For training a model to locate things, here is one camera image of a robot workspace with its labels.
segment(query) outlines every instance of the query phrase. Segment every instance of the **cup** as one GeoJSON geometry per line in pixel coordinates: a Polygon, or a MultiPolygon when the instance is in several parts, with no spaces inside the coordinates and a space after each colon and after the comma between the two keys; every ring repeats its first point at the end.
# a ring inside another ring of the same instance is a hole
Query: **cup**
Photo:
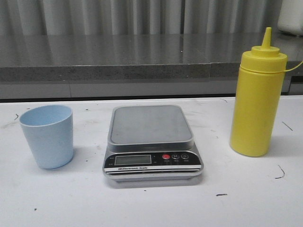
{"type": "Polygon", "coordinates": [[[53,169],[73,157],[72,109],[47,105],[21,115],[20,125],[39,167],[53,169]]]}

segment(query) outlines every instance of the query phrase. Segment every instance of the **electronic scale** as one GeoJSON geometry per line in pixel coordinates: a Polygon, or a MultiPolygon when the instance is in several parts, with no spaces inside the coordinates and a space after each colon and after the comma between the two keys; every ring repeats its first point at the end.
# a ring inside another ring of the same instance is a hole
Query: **electronic scale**
{"type": "Polygon", "coordinates": [[[118,182],[189,179],[203,167],[179,106],[113,110],[103,164],[106,177],[118,182]]]}

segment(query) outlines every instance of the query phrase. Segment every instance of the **background wall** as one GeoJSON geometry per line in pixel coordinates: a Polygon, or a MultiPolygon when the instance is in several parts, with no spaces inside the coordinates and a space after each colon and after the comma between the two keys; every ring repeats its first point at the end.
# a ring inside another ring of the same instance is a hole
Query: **background wall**
{"type": "Polygon", "coordinates": [[[0,35],[274,31],[282,0],[0,0],[0,35]]]}

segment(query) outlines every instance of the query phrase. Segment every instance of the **squeeze bottle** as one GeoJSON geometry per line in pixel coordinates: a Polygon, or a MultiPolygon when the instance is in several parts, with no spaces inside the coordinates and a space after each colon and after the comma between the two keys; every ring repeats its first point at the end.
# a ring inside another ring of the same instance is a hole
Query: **squeeze bottle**
{"type": "Polygon", "coordinates": [[[240,64],[230,146],[246,156],[267,153],[281,95],[287,55],[270,43],[267,27],[262,45],[244,52],[240,64]]]}

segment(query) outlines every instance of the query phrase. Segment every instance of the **table surface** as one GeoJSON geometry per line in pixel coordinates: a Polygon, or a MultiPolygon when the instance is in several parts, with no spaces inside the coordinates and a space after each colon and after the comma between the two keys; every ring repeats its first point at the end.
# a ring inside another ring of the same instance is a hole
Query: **table surface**
{"type": "Polygon", "coordinates": [[[39,168],[19,126],[28,109],[0,104],[0,226],[300,226],[303,96],[280,99],[270,151],[229,146],[233,97],[55,102],[74,114],[73,160],[39,168]],[[116,183],[102,173],[114,107],[179,105],[205,168],[190,180],[116,183]]]}

